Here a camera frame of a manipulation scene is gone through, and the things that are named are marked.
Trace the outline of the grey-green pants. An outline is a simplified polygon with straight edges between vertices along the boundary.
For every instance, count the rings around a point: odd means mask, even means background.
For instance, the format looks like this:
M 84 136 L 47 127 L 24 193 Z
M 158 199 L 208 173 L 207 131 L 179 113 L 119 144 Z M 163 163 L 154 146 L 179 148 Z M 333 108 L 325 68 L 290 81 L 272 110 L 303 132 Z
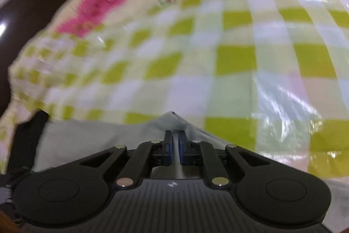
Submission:
M 115 145 L 125 145 L 135 149 L 139 144 L 162 140 L 165 130 L 171 130 L 175 143 L 179 130 L 184 130 L 189 140 L 211 143 L 223 149 L 228 141 L 208 133 L 174 112 L 167 112 L 147 123 L 122 125 L 97 121 L 54 121 L 49 120 L 44 127 L 36 150 L 34 171 L 43 171 L 77 159 L 81 159 Z M 174 147 L 174 164 L 159 166 L 151 172 L 156 179 L 197 178 L 199 172 L 191 166 L 180 166 L 178 146 Z M 348 232 L 348 184 L 336 180 L 325 180 L 329 186 L 332 201 L 324 223 L 332 232 Z

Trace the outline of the checkered floral bedspread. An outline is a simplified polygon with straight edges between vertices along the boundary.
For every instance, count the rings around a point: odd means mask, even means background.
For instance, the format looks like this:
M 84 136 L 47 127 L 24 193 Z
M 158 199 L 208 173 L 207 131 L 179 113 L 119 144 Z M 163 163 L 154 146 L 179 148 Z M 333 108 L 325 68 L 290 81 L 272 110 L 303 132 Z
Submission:
M 174 112 L 322 178 L 348 176 L 348 0 L 68 0 L 9 67 L 15 126 Z

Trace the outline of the black folded garment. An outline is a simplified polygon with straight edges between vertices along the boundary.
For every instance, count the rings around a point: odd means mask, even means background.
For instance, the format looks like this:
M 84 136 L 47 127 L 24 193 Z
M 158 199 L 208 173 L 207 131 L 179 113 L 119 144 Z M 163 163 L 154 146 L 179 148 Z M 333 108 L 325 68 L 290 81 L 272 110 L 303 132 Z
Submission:
M 17 125 L 7 164 L 7 173 L 20 169 L 32 169 L 36 150 L 44 127 L 50 118 L 40 110 L 27 122 Z

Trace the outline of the dark wooden headboard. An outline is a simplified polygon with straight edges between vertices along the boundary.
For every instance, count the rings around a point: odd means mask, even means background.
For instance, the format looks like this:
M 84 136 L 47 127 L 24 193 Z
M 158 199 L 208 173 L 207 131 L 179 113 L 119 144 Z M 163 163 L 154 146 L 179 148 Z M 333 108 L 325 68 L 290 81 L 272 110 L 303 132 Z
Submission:
M 7 108 L 11 91 L 8 68 L 24 44 L 42 30 L 67 0 L 9 0 L 1 7 L 1 114 Z

